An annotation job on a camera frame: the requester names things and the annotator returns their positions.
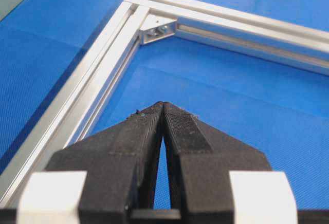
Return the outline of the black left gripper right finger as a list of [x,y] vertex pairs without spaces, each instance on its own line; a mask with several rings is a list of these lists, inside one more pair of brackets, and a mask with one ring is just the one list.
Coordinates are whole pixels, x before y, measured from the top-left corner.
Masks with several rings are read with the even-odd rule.
[[164,140],[171,206],[187,213],[231,213],[230,170],[271,171],[263,152],[166,102]]

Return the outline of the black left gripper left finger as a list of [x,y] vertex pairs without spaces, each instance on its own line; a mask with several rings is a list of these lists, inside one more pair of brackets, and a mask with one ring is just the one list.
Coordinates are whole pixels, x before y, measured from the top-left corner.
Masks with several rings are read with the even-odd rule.
[[163,102],[55,152],[46,171],[87,171],[79,208],[124,213],[151,208],[162,142]]

